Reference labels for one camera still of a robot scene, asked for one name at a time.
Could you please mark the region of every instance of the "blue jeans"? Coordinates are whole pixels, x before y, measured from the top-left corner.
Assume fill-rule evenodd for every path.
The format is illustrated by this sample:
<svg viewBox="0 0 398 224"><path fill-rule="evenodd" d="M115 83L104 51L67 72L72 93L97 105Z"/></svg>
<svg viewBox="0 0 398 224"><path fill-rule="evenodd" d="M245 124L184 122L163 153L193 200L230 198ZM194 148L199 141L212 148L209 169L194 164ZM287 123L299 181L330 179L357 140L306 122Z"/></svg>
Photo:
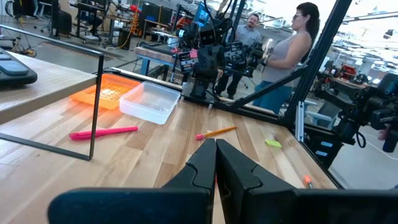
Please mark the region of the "blue jeans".
<svg viewBox="0 0 398 224"><path fill-rule="evenodd" d="M266 87L271 84L271 82L262 81L260 85L255 87L255 91L259 91L260 89ZM279 110L282 107L282 104L285 100L289 99L292 94L292 87L289 86L281 86L276 90L273 90L264 96L257 98L253 101L254 106L259 106L261 108L265 108L268 110L272 110L275 114L279 114Z"/></svg>

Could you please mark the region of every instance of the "clear plastic container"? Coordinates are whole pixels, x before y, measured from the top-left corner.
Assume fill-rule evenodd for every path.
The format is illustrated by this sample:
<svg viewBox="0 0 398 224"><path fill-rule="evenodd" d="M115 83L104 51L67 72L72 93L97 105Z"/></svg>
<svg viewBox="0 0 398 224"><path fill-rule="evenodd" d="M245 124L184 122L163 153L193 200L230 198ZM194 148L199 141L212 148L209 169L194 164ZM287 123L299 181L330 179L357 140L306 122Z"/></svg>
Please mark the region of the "clear plastic container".
<svg viewBox="0 0 398 224"><path fill-rule="evenodd" d="M180 92L151 82L142 82L120 98L122 113L164 124L180 98Z"/></svg>

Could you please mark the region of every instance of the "orange pencil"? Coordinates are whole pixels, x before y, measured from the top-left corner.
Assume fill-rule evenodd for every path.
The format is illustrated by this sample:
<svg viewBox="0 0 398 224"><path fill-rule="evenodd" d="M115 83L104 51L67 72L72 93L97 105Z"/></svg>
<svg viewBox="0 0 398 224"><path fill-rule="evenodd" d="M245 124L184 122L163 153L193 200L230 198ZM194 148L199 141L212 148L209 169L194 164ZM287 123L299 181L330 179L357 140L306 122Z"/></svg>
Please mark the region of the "orange pencil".
<svg viewBox="0 0 398 224"><path fill-rule="evenodd" d="M309 175L304 176L304 182L308 185L310 189L313 189L312 180Z"/></svg>
<svg viewBox="0 0 398 224"><path fill-rule="evenodd" d="M230 131L230 130L234 130L234 129L236 129L236 126L233 126L233 127L230 127L230 128L224 128L224 129L221 129L221 130L218 130L218 131L213 131L213 132L210 132L210 133L207 133L207 134L197 134L195 136L195 139L196 140L201 140L201 139L208 138L210 136L214 136L216 134L224 133L226 131Z"/></svg>

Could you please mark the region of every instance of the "pink pen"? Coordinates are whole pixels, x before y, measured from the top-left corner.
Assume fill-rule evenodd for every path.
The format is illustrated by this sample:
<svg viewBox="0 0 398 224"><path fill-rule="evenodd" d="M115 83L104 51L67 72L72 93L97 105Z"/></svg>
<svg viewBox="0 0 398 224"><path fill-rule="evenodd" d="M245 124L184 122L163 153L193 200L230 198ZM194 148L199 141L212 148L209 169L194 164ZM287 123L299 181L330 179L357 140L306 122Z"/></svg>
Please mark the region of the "pink pen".
<svg viewBox="0 0 398 224"><path fill-rule="evenodd" d="M95 137L104 136L107 134L125 133L129 131L137 131L137 126L125 127L125 128L111 128L111 129L101 129L96 130ZM70 139L72 140L87 140L91 138L91 131L83 131L79 133L70 133Z"/></svg>

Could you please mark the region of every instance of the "computer screen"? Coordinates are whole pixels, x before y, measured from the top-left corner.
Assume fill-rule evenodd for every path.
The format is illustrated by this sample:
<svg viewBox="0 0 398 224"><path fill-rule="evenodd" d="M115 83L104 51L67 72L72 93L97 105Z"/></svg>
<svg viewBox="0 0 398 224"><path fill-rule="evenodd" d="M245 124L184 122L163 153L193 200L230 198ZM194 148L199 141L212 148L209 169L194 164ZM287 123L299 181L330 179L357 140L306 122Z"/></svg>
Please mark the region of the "computer screen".
<svg viewBox="0 0 398 224"><path fill-rule="evenodd" d="M193 18L193 22L198 24L198 26L203 27L209 20L209 14L206 11L205 4L201 2L198 6L197 13Z"/></svg>

